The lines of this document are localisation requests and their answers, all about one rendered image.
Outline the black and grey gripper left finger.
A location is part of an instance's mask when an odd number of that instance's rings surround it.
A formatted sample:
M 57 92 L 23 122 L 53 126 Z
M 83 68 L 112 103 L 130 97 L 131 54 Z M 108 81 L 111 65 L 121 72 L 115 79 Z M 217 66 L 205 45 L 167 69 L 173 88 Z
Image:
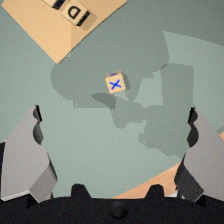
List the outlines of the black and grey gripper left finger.
M 33 105 L 0 143 L 0 224 L 12 224 L 30 207 L 54 198 L 57 175 L 41 146 L 41 121 L 40 109 Z

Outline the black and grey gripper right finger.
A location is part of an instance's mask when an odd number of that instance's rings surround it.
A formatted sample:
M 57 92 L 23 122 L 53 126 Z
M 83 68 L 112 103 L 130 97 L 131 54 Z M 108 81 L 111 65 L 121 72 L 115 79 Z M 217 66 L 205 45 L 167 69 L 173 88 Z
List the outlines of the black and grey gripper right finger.
M 174 178 L 176 197 L 199 204 L 224 224 L 224 140 L 198 108 L 191 107 L 188 123 L 189 149 Z

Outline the tan letter block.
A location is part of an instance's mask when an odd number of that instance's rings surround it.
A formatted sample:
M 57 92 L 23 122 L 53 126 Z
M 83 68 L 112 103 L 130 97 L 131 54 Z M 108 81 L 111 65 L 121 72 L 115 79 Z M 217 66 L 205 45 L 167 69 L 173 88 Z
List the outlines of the tan letter block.
M 61 13 L 68 21 L 75 26 L 81 26 L 90 12 L 76 0 L 71 0 Z
M 105 81 L 110 94 L 125 90 L 125 84 L 121 71 L 106 74 Z
M 60 7 L 63 5 L 65 0 L 42 0 L 47 5 L 49 5 L 51 8 L 59 10 Z

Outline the beige flat mat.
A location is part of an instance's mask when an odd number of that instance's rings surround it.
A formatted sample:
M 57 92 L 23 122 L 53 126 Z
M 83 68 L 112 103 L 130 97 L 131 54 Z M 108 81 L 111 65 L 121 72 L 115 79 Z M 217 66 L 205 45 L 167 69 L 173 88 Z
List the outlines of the beige flat mat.
M 127 2 L 76 0 L 90 11 L 90 15 L 79 27 L 61 15 L 69 1 L 65 0 L 59 10 L 51 8 L 42 0 L 4 0 L 2 7 L 59 64 L 93 29 Z

